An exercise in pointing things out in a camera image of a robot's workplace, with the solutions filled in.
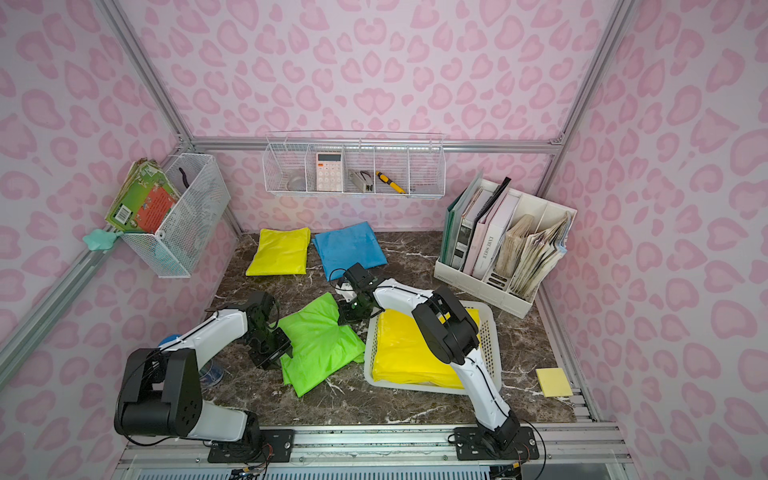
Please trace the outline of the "blue raincoat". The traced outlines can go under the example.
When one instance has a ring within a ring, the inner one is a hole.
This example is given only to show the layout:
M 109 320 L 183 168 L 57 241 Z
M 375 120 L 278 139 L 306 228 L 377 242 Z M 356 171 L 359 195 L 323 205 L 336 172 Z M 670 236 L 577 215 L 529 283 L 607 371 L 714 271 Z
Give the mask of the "blue raincoat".
M 328 281 L 340 278 L 345 270 L 357 263 L 366 269 L 387 264 L 374 231 L 367 222 L 316 234 L 312 243 Z

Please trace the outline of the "green raincoat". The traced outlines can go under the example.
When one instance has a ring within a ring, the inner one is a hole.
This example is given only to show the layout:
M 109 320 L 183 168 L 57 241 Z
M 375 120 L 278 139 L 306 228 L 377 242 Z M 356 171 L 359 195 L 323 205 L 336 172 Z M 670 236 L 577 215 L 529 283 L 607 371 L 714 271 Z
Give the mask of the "green raincoat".
M 300 311 L 279 320 L 292 353 L 280 358 L 283 381 L 302 397 L 351 362 L 364 361 L 365 344 L 347 325 L 339 325 L 339 309 L 325 293 Z

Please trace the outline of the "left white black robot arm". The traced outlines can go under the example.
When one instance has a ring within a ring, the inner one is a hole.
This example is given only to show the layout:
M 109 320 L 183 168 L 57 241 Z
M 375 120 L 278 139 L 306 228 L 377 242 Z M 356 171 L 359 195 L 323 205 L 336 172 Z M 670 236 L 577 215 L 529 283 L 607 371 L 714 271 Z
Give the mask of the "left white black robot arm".
M 253 364 L 274 369 L 292 353 L 279 327 L 279 306 L 266 292 L 214 312 L 200 325 L 155 348 L 140 348 L 126 362 L 114 415 L 115 431 L 207 441 L 219 451 L 258 453 L 264 437 L 255 414 L 205 401 L 200 371 L 231 343 L 248 349 Z

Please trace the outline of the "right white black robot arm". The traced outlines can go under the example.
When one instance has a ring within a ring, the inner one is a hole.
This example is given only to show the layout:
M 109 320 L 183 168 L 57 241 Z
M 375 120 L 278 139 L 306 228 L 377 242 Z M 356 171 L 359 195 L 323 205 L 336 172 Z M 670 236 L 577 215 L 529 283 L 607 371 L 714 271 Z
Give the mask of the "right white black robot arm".
M 475 441 L 496 457 L 512 446 L 520 421 L 493 385 L 479 350 L 479 327 L 447 287 L 418 289 L 378 278 L 356 263 L 344 271 L 334 289 L 342 296 L 338 302 L 341 325 L 386 310 L 414 319 L 430 352 L 456 372 L 468 394 L 477 423 Z

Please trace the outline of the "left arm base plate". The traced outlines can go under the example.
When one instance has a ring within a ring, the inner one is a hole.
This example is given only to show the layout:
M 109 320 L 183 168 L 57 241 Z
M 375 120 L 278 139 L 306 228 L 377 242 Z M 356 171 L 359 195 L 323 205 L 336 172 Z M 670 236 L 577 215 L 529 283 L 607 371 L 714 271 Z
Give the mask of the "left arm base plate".
M 213 441 L 207 457 L 211 464 L 262 464 L 290 461 L 295 431 L 293 429 L 251 429 L 241 440 Z

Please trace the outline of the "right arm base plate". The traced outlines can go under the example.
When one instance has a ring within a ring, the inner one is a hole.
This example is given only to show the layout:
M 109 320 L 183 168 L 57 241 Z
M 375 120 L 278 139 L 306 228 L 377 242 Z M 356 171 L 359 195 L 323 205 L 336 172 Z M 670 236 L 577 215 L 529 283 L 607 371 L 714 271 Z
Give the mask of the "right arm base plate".
M 457 427 L 447 437 L 460 461 L 510 460 L 528 462 L 539 460 L 540 452 L 531 427 L 521 427 L 504 450 L 500 450 L 489 434 L 479 427 Z

